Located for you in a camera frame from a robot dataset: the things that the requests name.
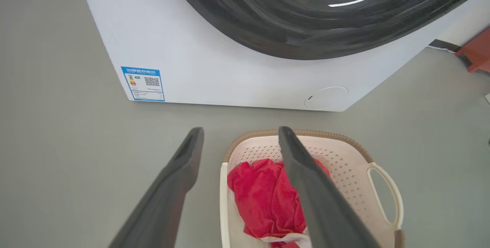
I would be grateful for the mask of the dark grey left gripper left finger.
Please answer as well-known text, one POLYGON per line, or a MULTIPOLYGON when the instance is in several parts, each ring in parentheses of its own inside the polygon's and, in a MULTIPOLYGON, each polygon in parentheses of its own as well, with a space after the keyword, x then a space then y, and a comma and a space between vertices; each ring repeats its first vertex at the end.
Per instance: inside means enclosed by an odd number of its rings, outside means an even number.
POLYGON ((194 187, 203 152, 204 129, 192 128, 157 175, 111 248, 173 248, 186 194, 194 187))

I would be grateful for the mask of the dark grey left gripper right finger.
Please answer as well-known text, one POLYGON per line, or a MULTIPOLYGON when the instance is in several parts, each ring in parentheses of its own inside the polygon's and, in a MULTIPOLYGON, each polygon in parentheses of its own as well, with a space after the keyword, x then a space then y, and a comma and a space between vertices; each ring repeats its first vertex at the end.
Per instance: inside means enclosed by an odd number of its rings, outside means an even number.
POLYGON ((294 131, 278 128, 287 177, 300 197, 314 248, 378 248, 379 244, 294 131))

